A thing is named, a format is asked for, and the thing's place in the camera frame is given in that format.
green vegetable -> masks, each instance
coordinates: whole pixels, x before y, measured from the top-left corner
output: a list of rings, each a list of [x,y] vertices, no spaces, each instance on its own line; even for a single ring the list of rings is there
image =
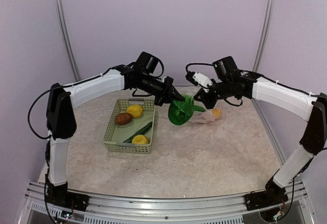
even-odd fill
[[[134,135],[132,135],[127,140],[123,141],[123,143],[132,143],[132,140],[137,135],[144,135],[152,128],[152,122],[148,123],[146,126],[144,126],[142,129],[138,130]]]

basket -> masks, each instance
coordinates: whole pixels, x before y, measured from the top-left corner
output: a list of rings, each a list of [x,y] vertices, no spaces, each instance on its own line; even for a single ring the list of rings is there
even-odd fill
[[[140,118],[134,118],[132,122],[124,126],[117,126],[115,119],[118,114],[126,113],[126,109],[130,105],[138,104],[143,108],[143,115]],[[103,143],[107,149],[112,152],[120,153],[151,153],[151,145],[153,140],[155,106],[153,99],[129,98],[119,99],[116,102],[108,126],[106,127],[103,137]],[[149,139],[148,144],[123,143],[127,138],[132,136],[146,124],[152,121],[152,128],[145,134]]]

brown potato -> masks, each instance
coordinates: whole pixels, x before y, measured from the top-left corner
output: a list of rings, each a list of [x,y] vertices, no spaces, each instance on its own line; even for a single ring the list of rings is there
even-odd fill
[[[132,119],[133,115],[131,115],[130,113],[120,113],[116,117],[116,124],[118,126],[127,125],[130,121],[132,121]]]

white wall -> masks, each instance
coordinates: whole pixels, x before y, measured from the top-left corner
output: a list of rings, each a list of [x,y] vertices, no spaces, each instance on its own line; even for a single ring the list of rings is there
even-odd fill
[[[83,78],[135,61],[163,60],[175,84],[189,84],[187,63],[233,56],[252,68],[267,0],[63,0]],[[216,78],[212,69],[198,67]]]
[[[261,73],[281,83],[327,93],[327,0],[275,0]],[[261,103],[286,157],[297,147],[306,123]],[[326,223],[327,155],[320,153],[303,176],[319,224]]]
[[[30,180],[44,165],[45,142],[27,125],[33,100],[55,82],[73,81],[54,0],[0,0],[0,222],[13,223]],[[32,123],[42,135],[46,98]]]

beige table surface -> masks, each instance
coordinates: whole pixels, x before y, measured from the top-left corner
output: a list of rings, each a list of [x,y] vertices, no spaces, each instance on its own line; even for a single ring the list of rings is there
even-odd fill
[[[178,90],[194,90],[182,87]],[[109,152],[101,142],[120,91],[75,110],[77,132],[67,158],[68,187],[119,196],[183,198],[263,189],[279,168],[275,152],[250,100],[221,103],[224,121],[171,124],[169,105],[158,120],[149,155]],[[44,169],[40,175],[44,182]]]

